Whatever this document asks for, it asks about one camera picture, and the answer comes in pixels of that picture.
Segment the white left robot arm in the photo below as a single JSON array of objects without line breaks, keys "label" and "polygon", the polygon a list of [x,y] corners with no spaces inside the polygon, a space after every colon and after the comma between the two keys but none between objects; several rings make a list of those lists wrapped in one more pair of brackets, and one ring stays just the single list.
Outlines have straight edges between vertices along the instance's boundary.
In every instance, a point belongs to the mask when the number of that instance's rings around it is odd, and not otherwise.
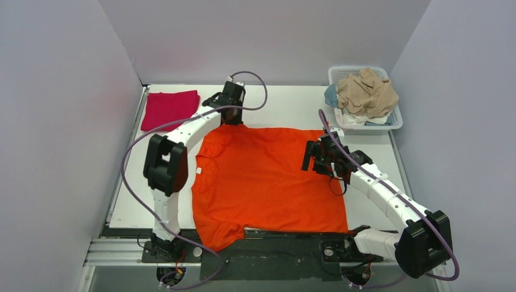
[{"label": "white left robot arm", "polygon": [[242,82],[227,81],[222,92],[203,101],[192,115],[165,135],[154,134],[147,147],[144,177],[152,190],[154,212],[158,216],[151,242],[158,254],[168,262],[181,255],[178,222],[178,194],[189,177],[188,153],[202,138],[222,124],[242,123],[242,105],[245,97]]}]

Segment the orange t-shirt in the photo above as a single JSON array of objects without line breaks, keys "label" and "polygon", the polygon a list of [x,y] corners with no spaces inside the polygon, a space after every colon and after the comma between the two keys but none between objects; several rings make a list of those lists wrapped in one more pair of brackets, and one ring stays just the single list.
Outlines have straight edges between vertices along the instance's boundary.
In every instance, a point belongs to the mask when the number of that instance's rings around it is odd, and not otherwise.
[{"label": "orange t-shirt", "polygon": [[201,241],[221,251],[246,228],[278,232],[348,230],[340,184],[302,170],[305,145],[320,130],[223,125],[196,156],[193,219]]}]

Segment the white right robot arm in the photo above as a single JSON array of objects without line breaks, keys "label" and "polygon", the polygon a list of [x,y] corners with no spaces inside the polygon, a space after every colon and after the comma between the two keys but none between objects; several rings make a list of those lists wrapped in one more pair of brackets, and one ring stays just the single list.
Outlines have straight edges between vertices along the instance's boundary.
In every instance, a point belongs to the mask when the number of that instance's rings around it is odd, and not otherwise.
[{"label": "white right robot arm", "polygon": [[301,168],[359,190],[395,227],[395,233],[354,230],[352,239],[344,244],[348,259],[358,261],[371,254],[394,260],[407,276],[417,279],[453,258],[448,216],[414,202],[363,151],[350,152],[343,146],[336,132],[307,141]]}]

